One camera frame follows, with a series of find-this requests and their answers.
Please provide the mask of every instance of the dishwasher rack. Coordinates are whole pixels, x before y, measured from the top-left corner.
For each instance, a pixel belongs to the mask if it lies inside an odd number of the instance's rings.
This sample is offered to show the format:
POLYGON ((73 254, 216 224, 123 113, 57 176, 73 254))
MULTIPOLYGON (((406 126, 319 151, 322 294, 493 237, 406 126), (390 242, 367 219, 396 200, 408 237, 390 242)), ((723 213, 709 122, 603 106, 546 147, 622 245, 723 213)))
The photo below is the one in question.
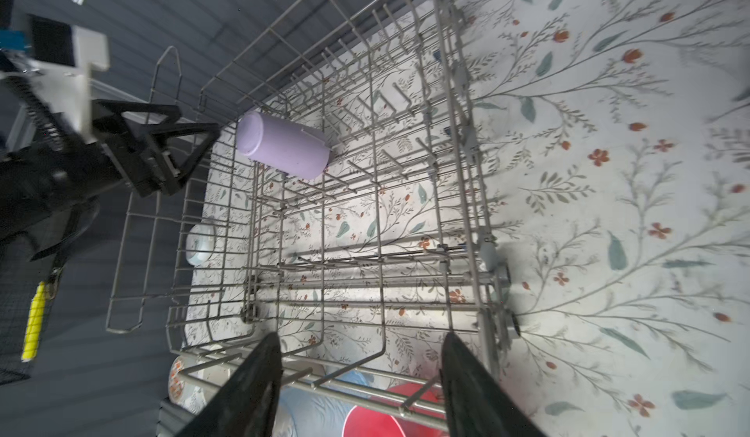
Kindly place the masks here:
MULTIPOLYGON (((152 224, 152 246, 143 290, 135 295, 121 293, 121 247, 107 329, 137 329, 146 301, 168 297, 173 299, 166 325, 170 349, 203 361, 180 373, 194 385, 218 389, 192 374, 213 366, 236 369, 265 332, 277 331, 284 339, 285 386, 447 430, 443 405, 424 399, 430 389, 439 396, 439 370, 426 369, 419 360, 396 367, 399 360, 388 359, 389 348, 404 335, 440 344, 454 331, 499 379, 505 352, 518 337, 518 324, 505 308, 510 277, 493 242, 492 199, 483 183, 486 162, 472 118, 470 66, 461 41, 466 21, 455 0, 420 5, 404 0, 407 12, 401 16, 380 5, 382 0, 354 16, 327 0, 343 19, 333 33, 344 52, 336 56, 325 48, 323 60, 314 62, 274 30, 304 1, 297 0, 203 87, 202 95, 216 84, 226 85, 226 76, 241 67, 242 55, 266 37, 280 40, 293 56, 276 74, 244 90, 233 110, 226 106, 228 124, 186 185, 182 217, 160 213, 159 195, 154 213, 136 209, 131 196, 123 246, 134 219, 152 224), (355 25, 363 13, 377 23, 374 34, 355 25), (343 41, 345 33, 357 44, 343 41), (389 80, 410 66, 410 76, 389 80), (277 90, 272 80, 286 73, 293 83, 277 90), (264 87, 272 98, 253 98, 264 87), (238 155, 236 123, 248 103, 321 129, 333 149, 323 176, 302 181, 238 155), (416 146, 405 147, 403 138, 416 146), (434 217, 402 230, 399 240, 414 246, 394 242, 395 222, 389 225, 384 209, 404 188, 416 192, 420 215, 434 217), (341 244, 350 225, 339 223, 334 207, 352 212, 354 219, 356 213, 361 219, 372 215, 357 243, 341 244), (154 294, 148 290, 148 272, 159 224, 179 225, 179 241, 173 289, 154 294), (340 227, 336 235, 333 224, 340 227), (196 251, 185 241, 195 225, 210 226, 214 233, 210 259, 198 267, 185 261, 189 249, 196 251), (404 293, 415 292, 410 289, 423 289, 419 292, 434 299, 410 297, 404 293), (115 328, 113 310, 126 301, 140 302, 139 320, 115 328), (364 357, 336 356, 352 332, 360 335, 364 357), (351 370, 365 374, 368 383, 343 380, 351 370), (409 396, 387 390, 401 382, 419 389, 409 396)), ((174 93, 157 90, 160 67, 170 52, 179 66, 179 52, 168 49, 157 63, 151 97, 169 96, 198 116, 205 111, 204 100, 196 106, 181 101, 179 83, 174 93)), ((408 201, 411 194, 402 199, 408 201)))

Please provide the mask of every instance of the dish rack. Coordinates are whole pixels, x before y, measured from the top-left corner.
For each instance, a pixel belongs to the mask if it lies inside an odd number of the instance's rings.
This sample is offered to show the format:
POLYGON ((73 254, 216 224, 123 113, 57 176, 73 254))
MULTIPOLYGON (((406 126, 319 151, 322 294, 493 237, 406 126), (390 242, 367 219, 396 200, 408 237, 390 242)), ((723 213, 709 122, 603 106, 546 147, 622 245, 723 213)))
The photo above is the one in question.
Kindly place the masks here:
POLYGON ((159 59, 151 98, 168 96, 197 116, 205 113, 211 87, 229 84, 234 69, 259 84, 224 107, 229 124, 187 183, 182 217, 161 213, 159 195, 153 213, 136 210, 130 197, 122 245, 132 236, 131 222, 144 219, 153 226, 152 246, 143 290, 135 295, 122 294, 121 246, 107 329, 137 329, 146 301, 168 297, 171 350, 203 361, 180 372, 193 385, 218 389, 193 374, 236 369, 265 333, 276 331, 283 385, 447 430, 443 405, 423 399, 430 389, 440 395, 437 351, 445 334, 457 333, 496 379, 518 337, 505 308, 510 277, 494 245, 487 162, 472 118, 461 41, 466 20, 454 0, 403 0, 402 15, 374 0, 353 16, 326 1, 342 24, 319 45, 338 43, 338 55, 324 48, 313 57, 313 48, 301 52, 277 34, 276 25, 305 4, 297 0, 211 78, 195 106, 179 98, 179 82, 175 92, 157 90, 160 67, 170 52, 179 66, 179 52, 170 47, 159 59), (367 15, 374 32, 355 25, 367 15), (264 80, 239 64, 268 39, 293 59, 264 80), (274 79, 285 74, 293 82, 278 90, 274 79), (256 100, 259 91, 272 97, 256 100), (302 181, 239 155, 234 137, 248 103, 322 130, 333 155, 323 176, 302 181), (173 288, 154 294, 148 272, 159 224, 179 226, 179 241, 173 288), (185 256, 196 251, 186 246, 194 226, 214 233, 210 258, 197 267, 185 256), (139 319, 115 328, 113 310, 124 301, 140 301, 139 319), (418 351, 417 343, 424 343, 418 351), (352 370, 366 385, 342 379, 352 370), (388 391, 403 382, 419 390, 388 391))

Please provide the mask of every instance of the orange flower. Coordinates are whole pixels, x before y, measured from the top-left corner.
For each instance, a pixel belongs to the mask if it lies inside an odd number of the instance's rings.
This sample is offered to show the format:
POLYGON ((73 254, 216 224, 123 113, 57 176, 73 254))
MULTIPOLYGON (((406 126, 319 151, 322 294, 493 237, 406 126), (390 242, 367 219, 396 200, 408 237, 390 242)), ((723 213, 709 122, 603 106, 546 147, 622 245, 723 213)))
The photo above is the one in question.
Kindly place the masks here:
POLYGON ((667 238, 667 235, 670 235, 672 233, 672 229, 670 227, 662 227, 658 222, 652 223, 651 226, 653 227, 653 229, 649 230, 649 235, 658 236, 662 240, 667 238))
POLYGON ((554 278, 552 278, 552 280, 554 282, 557 282, 558 284, 560 284, 563 287, 565 287, 565 284, 567 284, 568 282, 570 282, 570 279, 568 279, 567 277, 565 277, 563 275, 563 273, 557 273, 557 276, 555 276, 554 278))
POLYGON ((641 416, 643 417, 649 417, 651 414, 649 414, 648 409, 654 409, 656 408, 656 405, 650 401, 643 401, 643 397, 641 395, 633 395, 634 400, 629 400, 628 405, 631 408, 636 408, 641 410, 641 416))
POLYGON ((466 303, 466 297, 461 295, 461 290, 456 289, 449 294, 452 303, 466 303))
POLYGON ((564 43, 566 39, 570 38, 570 32, 566 29, 559 29, 555 32, 552 39, 557 43, 564 43))
POLYGON ((654 149, 660 150, 662 152, 667 152, 672 147, 674 147, 673 143, 667 142, 666 139, 659 139, 659 143, 654 146, 654 149))
POLYGON ((623 61, 627 64, 633 64, 638 58, 642 57, 643 53, 639 49, 627 50, 623 55, 623 61))
POLYGON ((609 152, 607 150, 595 149, 593 153, 589 154, 589 159, 594 161, 594 165, 601 167, 602 163, 609 161, 609 152))

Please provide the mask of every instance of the red cup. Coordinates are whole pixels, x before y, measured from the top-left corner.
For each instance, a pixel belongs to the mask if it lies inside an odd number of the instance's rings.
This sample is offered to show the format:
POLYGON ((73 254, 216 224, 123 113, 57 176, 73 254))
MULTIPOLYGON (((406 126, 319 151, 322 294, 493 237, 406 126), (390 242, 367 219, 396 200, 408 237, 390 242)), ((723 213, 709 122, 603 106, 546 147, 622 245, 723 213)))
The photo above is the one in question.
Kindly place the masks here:
MULTIPOLYGON (((389 388, 388 391, 402 395, 412 395, 421 388, 417 383, 405 383, 397 387, 389 388)), ((420 399, 438 403, 438 399, 432 390, 427 390, 420 399)), ((424 414, 442 417, 435 412, 420 411, 424 414)), ((342 437, 440 437, 442 430, 405 421, 398 417, 383 414, 370 409, 355 406, 349 411, 343 423, 342 437)))

